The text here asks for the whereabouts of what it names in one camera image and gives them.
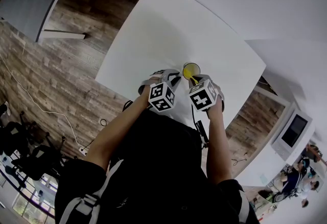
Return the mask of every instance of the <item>wrist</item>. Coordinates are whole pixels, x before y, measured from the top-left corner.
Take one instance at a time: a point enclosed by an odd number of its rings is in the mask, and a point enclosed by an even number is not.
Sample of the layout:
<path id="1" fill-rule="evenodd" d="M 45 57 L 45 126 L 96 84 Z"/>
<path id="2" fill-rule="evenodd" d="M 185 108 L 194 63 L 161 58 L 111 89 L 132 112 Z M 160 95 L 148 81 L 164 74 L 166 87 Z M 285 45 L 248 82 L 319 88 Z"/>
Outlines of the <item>wrist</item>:
<path id="1" fill-rule="evenodd" d="M 142 94 L 140 96 L 138 96 L 138 98 L 136 99 L 136 101 L 138 103 L 140 103 L 140 105 L 146 109 L 149 106 L 149 102 L 148 102 L 148 96 L 145 94 Z"/>
<path id="2" fill-rule="evenodd" d="M 207 112 L 209 120 L 216 120 L 223 118 L 223 112 L 219 109 L 213 108 L 212 110 L 208 110 Z"/>

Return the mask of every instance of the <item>television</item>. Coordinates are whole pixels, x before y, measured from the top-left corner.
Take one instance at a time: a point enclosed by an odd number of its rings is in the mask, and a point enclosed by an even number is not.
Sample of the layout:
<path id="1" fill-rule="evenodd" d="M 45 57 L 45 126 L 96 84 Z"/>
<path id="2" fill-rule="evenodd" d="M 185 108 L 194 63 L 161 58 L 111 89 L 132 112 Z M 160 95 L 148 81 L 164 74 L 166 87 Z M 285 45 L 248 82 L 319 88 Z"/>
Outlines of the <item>television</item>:
<path id="1" fill-rule="evenodd" d="M 284 121 L 284 128 L 272 143 L 272 148 L 286 161 L 304 137 L 312 119 L 298 108 Z"/>

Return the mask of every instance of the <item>yellow cup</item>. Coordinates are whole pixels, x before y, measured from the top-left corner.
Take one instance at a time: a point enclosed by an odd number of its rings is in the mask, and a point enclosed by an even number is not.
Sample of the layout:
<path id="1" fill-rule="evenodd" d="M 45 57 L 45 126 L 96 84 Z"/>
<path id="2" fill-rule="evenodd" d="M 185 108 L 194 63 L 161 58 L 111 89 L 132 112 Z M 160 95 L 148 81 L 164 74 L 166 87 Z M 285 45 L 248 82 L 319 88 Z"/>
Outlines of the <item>yellow cup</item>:
<path id="1" fill-rule="evenodd" d="M 189 80 L 191 77 L 195 75 L 199 75 L 200 73 L 201 73 L 201 69 L 198 64 L 187 62 L 183 66 L 183 76 L 187 80 Z"/>

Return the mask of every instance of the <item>black shirt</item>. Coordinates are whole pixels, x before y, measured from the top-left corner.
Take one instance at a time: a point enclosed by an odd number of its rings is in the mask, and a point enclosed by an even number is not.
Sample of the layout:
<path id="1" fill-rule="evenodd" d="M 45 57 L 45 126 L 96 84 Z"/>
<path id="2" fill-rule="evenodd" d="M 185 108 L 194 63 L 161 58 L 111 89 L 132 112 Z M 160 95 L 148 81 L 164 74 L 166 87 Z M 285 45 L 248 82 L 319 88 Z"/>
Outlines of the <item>black shirt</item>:
<path id="1" fill-rule="evenodd" d="M 295 169 L 294 167 L 292 167 L 290 170 L 286 172 L 286 176 L 287 176 L 287 181 L 283 182 L 284 185 L 283 193 L 291 192 L 293 189 L 295 189 L 298 186 L 301 179 L 303 178 L 303 174 L 299 172 L 297 169 Z"/>
<path id="2" fill-rule="evenodd" d="M 236 180 L 208 183 L 201 169 L 201 140 L 192 128 L 144 111 L 111 164 L 124 159 L 101 198 L 98 223 L 194 221 L 239 223 L 242 199 Z M 75 197 L 98 191 L 106 172 L 93 163 L 66 163 L 55 200 L 56 223 Z M 74 213 L 69 221 L 85 216 Z M 246 223 L 259 223 L 253 209 Z"/>

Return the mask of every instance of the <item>black chair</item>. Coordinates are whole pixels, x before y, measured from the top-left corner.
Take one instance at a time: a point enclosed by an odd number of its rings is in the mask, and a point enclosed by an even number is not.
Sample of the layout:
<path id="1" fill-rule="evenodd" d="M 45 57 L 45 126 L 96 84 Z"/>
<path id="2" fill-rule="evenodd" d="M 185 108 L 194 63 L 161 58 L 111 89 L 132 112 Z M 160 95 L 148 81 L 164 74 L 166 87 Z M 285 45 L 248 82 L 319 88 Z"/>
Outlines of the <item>black chair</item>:
<path id="1" fill-rule="evenodd" d="M 16 169 L 24 172 L 26 176 L 35 181 L 41 179 L 45 173 L 58 180 L 64 164 L 63 159 L 70 159 L 60 153 L 66 138 L 62 137 L 61 145 L 56 149 L 48 137 L 49 133 L 45 136 L 49 147 L 40 145 L 32 151 L 30 156 L 16 159 L 11 162 Z"/>
<path id="2" fill-rule="evenodd" d="M 42 143 L 30 134 L 36 123 L 33 122 L 27 127 L 22 119 L 23 115 L 24 112 L 22 111 L 19 115 L 21 124 L 9 122 L 6 127 L 0 129 L 0 155 L 4 152 L 7 156 L 11 156 L 15 150 L 18 150 L 19 154 L 25 157 L 30 154 L 28 143 L 31 145 L 35 142 Z"/>

